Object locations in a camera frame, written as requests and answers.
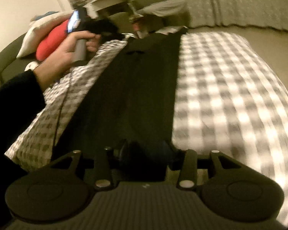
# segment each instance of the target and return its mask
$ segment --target plaid fabric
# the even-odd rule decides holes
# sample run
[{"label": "plaid fabric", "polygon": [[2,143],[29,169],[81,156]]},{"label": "plaid fabric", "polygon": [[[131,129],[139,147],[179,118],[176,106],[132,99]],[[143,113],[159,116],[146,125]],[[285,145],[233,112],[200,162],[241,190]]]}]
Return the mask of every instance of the plaid fabric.
[{"label": "plaid fabric", "polygon": [[[6,155],[25,170],[48,164],[68,87],[56,141],[126,44],[105,43],[87,66],[74,68],[47,89],[46,108]],[[199,154],[220,150],[274,179],[286,197],[278,220],[288,225],[288,92],[244,38],[223,32],[182,36],[172,140]]]},{"label": "plaid fabric", "polygon": [[52,88],[48,88],[44,92],[46,107],[17,138],[5,155],[27,171],[32,171],[48,164],[52,155],[59,110],[67,90],[68,93],[62,107],[55,144],[57,144],[68,122],[89,89],[126,45],[127,41],[125,40],[106,42],[86,66],[74,68],[59,83],[56,83]]},{"label": "plaid fabric", "polygon": [[219,150],[275,180],[288,225],[288,92],[241,36],[181,38],[173,143],[199,154]]}]

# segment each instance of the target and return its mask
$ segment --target black cable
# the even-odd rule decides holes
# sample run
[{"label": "black cable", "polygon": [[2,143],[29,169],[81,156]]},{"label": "black cable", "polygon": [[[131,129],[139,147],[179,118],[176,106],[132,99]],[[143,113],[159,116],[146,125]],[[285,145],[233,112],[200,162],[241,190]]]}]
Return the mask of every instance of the black cable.
[{"label": "black cable", "polygon": [[61,112],[62,112],[63,106],[64,106],[64,104],[65,104],[65,102],[66,102],[67,95],[68,95],[68,93],[69,93],[69,89],[70,89],[70,86],[71,86],[72,70],[70,71],[70,75],[69,75],[69,76],[70,76],[70,77],[69,77],[68,87],[67,87],[65,96],[64,96],[64,98],[63,98],[62,104],[61,104],[61,106],[60,106],[58,119],[57,119],[57,121],[56,121],[56,126],[55,126],[55,132],[54,132],[53,145],[52,145],[52,147],[55,146],[56,135],[57,135],[58,128],[59,128],[59,121],[60,121],[60,117],[61,117]]}]

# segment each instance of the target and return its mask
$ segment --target gray handle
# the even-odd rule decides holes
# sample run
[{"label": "gray handle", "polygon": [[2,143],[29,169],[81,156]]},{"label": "gray handle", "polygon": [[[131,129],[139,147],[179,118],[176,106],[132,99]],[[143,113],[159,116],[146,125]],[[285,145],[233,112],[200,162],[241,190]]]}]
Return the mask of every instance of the gray handle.
[{"label": "gray handle", "polygon": [[73,62],[78,60],[85,60],[86,58],[86,39],[80,39],[76,42],[76,47],[74,49],[74,58]]}]

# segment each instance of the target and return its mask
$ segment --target phone screen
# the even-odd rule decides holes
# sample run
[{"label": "phone screen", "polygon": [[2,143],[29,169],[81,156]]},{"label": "phone screen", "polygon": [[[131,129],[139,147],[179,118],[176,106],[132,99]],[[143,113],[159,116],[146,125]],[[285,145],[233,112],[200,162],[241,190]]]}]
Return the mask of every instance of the phone screen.
[{"label": "phone screen", "polygon": [[79,19],[80,19],[79,18],[79,11],[75,10],[73,12],[73,14],[71,15],[71,18],[69,19],[68,24],[67,24],[67,32],[68,33],[71,33],[72,30],[77,27]]}]

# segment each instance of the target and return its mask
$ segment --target metal screw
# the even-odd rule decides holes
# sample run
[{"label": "metal screw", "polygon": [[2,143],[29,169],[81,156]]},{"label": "metal screw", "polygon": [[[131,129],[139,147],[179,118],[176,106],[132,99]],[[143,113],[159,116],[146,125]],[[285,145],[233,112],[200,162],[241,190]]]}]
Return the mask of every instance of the metal screw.
[{"label": "metal screw", "polygon": [[195,184],[194,182],[190,181],[190,180],[182,180],[179,182],[179,186],[181,186],[184,189],[189,189],[191,187],[193,187]]},{"label": "metal screw", "polygon": [[97,180],[95,185],[99,188],[106,188],[111,185],[111,182],[109,180]]}]

